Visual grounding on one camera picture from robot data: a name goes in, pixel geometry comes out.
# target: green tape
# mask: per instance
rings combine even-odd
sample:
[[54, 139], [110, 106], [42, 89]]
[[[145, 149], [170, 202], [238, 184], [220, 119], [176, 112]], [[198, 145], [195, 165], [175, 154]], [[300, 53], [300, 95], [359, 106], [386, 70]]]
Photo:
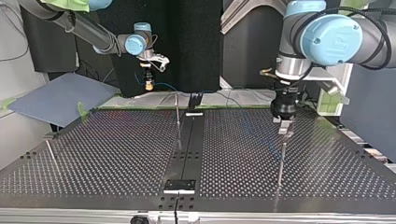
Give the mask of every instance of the green tape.
[[90, 11], [90, 0], [41, 0], [41, 2], [73, 11]]
[[12, 103], [14, 103], [16, 100], [17, 100], [17, 98], [9, 98], [9, 99], [4, 100], [4, 101], [2, 102], [2, 104], [1, 104], [1, 108], [2, 108], [3, 110], [8, 110], [8, 107], [9, 107]]
[[88, 117], [88, 115], [90, 114], [90, 112], [85, 110], [84, 104], [82, 102], [78, 102], [77, 109], [78, 109], [78, 113], [81, 116], [82, 120], [85, 120]]

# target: table surface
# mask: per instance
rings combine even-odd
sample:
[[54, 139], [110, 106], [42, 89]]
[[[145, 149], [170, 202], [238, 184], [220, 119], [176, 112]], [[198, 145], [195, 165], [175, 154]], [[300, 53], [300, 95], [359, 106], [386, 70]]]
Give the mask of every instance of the table surface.
[[[0, 171], [0, 208], [396, 214], [396, 175], [311, 111], [280, 147], [268, 109], [100, 110]], [[192, 195], [164, 194], [167, 180]]]

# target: metal clamp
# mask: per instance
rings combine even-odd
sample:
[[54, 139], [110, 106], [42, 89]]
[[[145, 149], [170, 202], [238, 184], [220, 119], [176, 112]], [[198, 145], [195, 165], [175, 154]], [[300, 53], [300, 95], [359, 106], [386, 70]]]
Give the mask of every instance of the metal clamp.
[[[162, 73], [166, 70], [166, 65], [170, 63], [168, 58], [161, 54], [155, 54], [153, 49], [145, 50], [136, 58], [140, 61], [151, 63], [158, 71]], [[158, 67], [154, 62], [161, 63], [160, 67]]]
[[288, 0], [234, 0], [221, 17], [221, 33], [226, 35], [256, 7], [273, 7], [284, 16], [288, 2]]

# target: black cable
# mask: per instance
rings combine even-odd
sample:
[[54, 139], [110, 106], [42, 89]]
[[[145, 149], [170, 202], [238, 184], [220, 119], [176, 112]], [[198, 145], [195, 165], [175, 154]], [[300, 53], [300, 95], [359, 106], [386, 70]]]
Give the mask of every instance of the black cable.
[[19, 58], [25, 56], [25, 55], [27, 54], [27, 52], [29, 52], [29, 46], [26, 47], [26, 50], [25, 50], [25, 52], [24, 52], [23, 54], [21, 54], [21, 55], [19, 55], [19, 56], [16, 56], [16, 57], [13, 57], [13, 58], [0, 59], [0, 63], [17, 60], [17, 59], [19, 59]]
[[303, 29], [304, 29], [307, 25], [309, 25], [309, 23], [311, 23], [312, 21], [314, 21], [315, 19], [319, 18], [320, 16], [322, 16], [322, 15], [324, 15], [324, 14], [331, 13], [331, 12], [338, 12], [338, 11], [340, 11], [340, 10], [342, 10], [342, 11], [351, 11], [351, 12], [353, 12], [353, 13], [362, 15], [362, 16], [365, 17], [368, 21], [372, 22], [372, 23], [378, 28], [378, 30], [381, 32], [381, 35], [384, 36], [384, 38], [385, 38], [385, 43], [386, 43], [386, 45], [387, 45], [388, 51], [387, 51], [387, 58], [386, 58], [386, 60], [384, 61], [384, 63], [383, 63], [382, 65], [380, 65], [379, 67], [370, 67], [370, 66], [366, 66], [366, 65], [363, 65], [363, 67], [365, 67], [365, 68], [367, 68], [367, 69], [370, 69], [370, 70], [380, 70], [380, 69], [383, 69], [383, 68], [387, 67], [388, 64], [389, 64], [389, 62], [390, 62], [390, 60], [391, 60], [391, 57], [392, 57], [392, 45], [391, 45], [390, 37], [389, 37], [389, 35], [388, 35], [387, 30], [386, 30], [385, 27], [379, 22], [379, 20], [377, 20], [376, 18], [370, 16], [370, 14], [368, 14], [367, 12], [365, 12], [365, 11], [363, 11], [363, 10], [356, 9], [356, 8], [354, 8], [354, 7], [334, 7], [334, 8], [328, 8], [328, 9], [322, 10], [322, 11], [320, 11], [320, 12], [314, 14], [314, 15], [311, 16], [310, 18], [308, 18], [308, 20], [306, 20], [305, 22], [303, 22], [303, 24], [297, 29], [297, 31], [296, 31], [296, 33], [295, 33], [295, 35], [294, 35], [294, 38], [293, 38], [292, 41], [291, 41], [292, 47], [293, 47], [294, 51], [295, 51], [295, 52], [299, 52], [298, 49], [297, 49], [297, 46], [296, 46], [297, 39], [298, 39], [300, 33], [303, 31]]
[[[381, 12], [382, 15], [396, 15], [396, 8], [383, 8], [383, 7], [373, 7], [362, 9], [363, 12]], [[348, 17], [353, 17], [357, 13], [353, 12], [348, 14]]]
[[176, 200], [176, 205], [175, 205], [175, 211], [174, 211], [174, 215], [175, 215], [175, 224], [178, 224], [178, 216], [177, 216], [178, 197], [179, 197], [179, 195], [177, 195], [177, 200]]
[[[8, 4], [5, 4], [5, 3], [4, 3], [3, 5], [0, 5], [0, 6], [5, 6], [5, 7], [9, 8], [9, 9], [15, 14], [15, 16], [16, 16], [19, 20], [21, 20], [20, 16], [17, 14], [16, 10], [15, 10], [13, 7], [11, 7], [11, 6], [9, 6]], [[5, 16], [5, 17], [8, 19], [8, 21], [11, 23], [11, 25], [13, 26], [13, 28], [14, 28], [18, 33], [20, 33], [21, 36], [24, 37], [24, 39], [26, 39], [26, 35], [23, 33], [23, 31], [21, 31], [21, 30], [18, 28], [18, 26], [17, 26], [17, 25], [14, 23], [14, 21], [7, 15], [7, 13], [6, 13], [2, 8], [0, 8], [0, 10], [3, 12], [4, 16]], [[25, 56], [28, 52], [29, 52], [29, 44], [28, 44], [28, 42], [27, 42], [27, 40], [26, 40], [26, 49], [25, 49], [25, 51], [24, 51], [21, 55], [18, 55], [18, 56], [12, 57], [12, 58], [7, 58], [7, 59], [0, 59], [0, 63], [17, 60], [17, 59], [19, 59], [19, 58]]]
[[88, 67], [91, 68], [91, 70], [96, 74], [96, 80], [99, 81], [100, 76], [99, 76], [98, 71], [96, 71], [96, 69], [94, 69], [94, 68], [93, 68], [89, 63], [87, 63], [86, 61], [84, 61], [84, 60], [82, 60], [82, 59], [80, 59], [80, 61], [81, 61], [82, 63], [85, 63]]

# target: white panel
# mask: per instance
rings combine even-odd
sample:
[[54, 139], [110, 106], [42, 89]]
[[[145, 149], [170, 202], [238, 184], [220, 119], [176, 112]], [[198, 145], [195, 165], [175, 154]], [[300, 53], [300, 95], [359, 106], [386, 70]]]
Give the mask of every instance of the white panel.
[[20, 155], [38, 146], [46, 133], [48, 123], [30, 119], [17, 113], [0, 119], [0, 170]]
[[[20, 11], [16, 0], [2, 0]], [[23, 31], [16, 16], [5, 7], [2, 9], [15, 21]], [[0, 60], [13, 58], [23, 54], [27, 40], [19, 34], [0, 11]], [[45, 79], [41, 73], [36, 73], [30, 52], [18, 60], [0, 62], [0, 101], [34, 90], [43, 84]]]

